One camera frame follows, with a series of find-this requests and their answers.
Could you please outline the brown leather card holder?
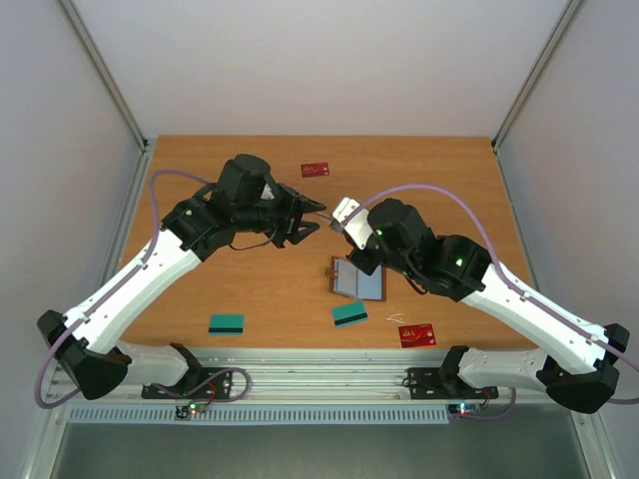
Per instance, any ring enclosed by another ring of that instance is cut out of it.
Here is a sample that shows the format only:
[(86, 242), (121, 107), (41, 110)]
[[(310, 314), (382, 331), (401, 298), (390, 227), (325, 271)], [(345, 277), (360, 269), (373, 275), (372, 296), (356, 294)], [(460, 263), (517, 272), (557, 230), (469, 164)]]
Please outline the brown leather card holder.
[(347, 259), (333, 256), (324, 276), (331, 293), (359, 300), (386, 300), (386, 271), (382, 266), (368, 275)]

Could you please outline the white card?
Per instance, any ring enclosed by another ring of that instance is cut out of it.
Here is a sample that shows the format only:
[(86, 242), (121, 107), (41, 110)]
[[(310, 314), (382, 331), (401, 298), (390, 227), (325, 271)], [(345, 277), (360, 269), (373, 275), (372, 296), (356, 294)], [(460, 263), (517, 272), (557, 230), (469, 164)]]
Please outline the white card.
[(341, 224), (340, 221), (336, 220), (335, 218), (333, 218), (332, 216), (330, 216), (329, 214), (327, 214), (325, 212), (315, 212), (315, 215), (320, 217), (325, 222), (327, 222), (328, 227), (333, 232), (335, 232), (335, 233), (337, 233), (339, 235), (343, 235), (344, 234), (344, 226)]

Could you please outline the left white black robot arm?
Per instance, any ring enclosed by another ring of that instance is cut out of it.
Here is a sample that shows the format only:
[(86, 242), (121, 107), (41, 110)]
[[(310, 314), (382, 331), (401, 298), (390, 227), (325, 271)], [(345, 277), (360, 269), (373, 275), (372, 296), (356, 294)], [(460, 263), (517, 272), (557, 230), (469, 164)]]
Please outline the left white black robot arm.
[(226, 161), (217, 181), (153, 216), (149, 242), (99, 290), (61, 313), (48, 310), (37, 326), (56, 360), (88, 400), (126, 383), (156, 384), (178, 398), (205, 384), (200, 361), (184, 345), (125, 343), (129, 325), (166, 289), (233, 243), (238, 233), (262, 234), (277, 248), (298, 244), (319, 229), (304, 216), (324, 204), (275, 181), (270, 165), (240, 154)]

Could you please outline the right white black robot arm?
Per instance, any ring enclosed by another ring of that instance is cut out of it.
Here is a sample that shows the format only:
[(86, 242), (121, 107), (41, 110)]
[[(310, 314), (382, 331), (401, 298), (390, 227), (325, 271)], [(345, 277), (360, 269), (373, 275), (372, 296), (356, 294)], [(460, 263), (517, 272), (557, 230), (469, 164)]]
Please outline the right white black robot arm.
[(348, 260), (366, 274), (383, 266), (420, 294), (461, 302), (500, 320), (535, 345), (532, 350), (451, 347), (438, 370), (407, 384), (457, 399), (472, 390), (505, 387), (546, 394), (572, 411), (592, 414), (611, 401), (615, 362), (629, 340), (623, 326), (591, 323), (558, 306), (464, 236), (437, 236), (416, 208), (386, 199), (366, 210), (343, 199), (331, 214), (353, 249)]

